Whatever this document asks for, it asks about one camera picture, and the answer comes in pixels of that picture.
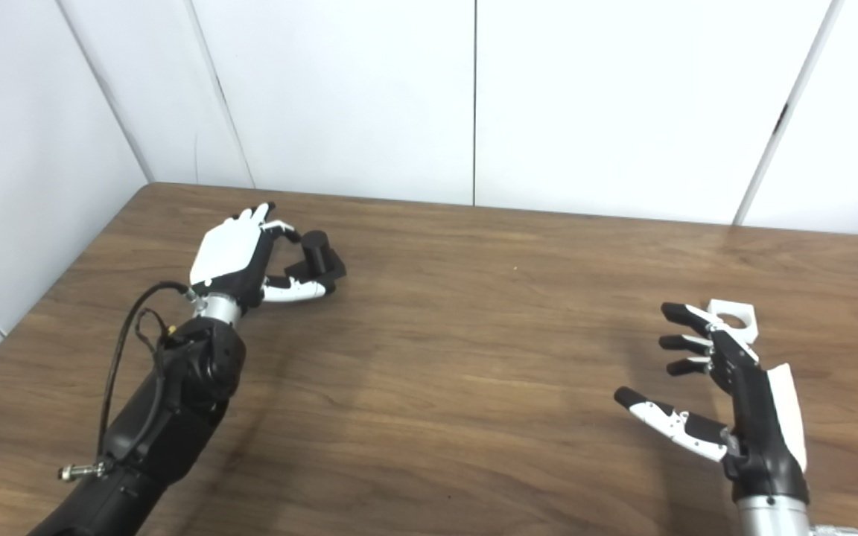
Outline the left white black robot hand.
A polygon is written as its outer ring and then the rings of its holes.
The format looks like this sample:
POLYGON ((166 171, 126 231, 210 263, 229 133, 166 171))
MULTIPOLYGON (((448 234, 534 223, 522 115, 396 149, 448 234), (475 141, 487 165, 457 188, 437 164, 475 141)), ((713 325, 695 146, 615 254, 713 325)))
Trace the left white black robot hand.
POLYGON ((242 310, 262 303, 313 301, 336 291, 346 266, 323 231, 305 234, 282 220, 267 220, 275 204, 262 203, 204 234, 188 283, 195 295, 224 296, 242 310), (303 261, 283 275, 269 275, 273 247, 279 238, 301 248, 303 261))

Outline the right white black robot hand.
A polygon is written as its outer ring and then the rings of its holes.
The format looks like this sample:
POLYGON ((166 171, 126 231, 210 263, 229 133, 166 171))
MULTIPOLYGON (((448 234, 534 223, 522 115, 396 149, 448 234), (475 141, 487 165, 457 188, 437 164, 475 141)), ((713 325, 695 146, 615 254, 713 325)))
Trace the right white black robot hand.
POLYGON ((786 497, 810 501, 807 452, 799 400, 789 364, 765 369, 760 358, 724 319, 693 305, 665 302, 664 318, 693 335, 661 336, 665 350, 690 352, 667 364, 672 377, 707 374, 732 401, 726 425, 622 386, 614 398, 635 418, 674 444, 724 468, 733 499, 786 497))

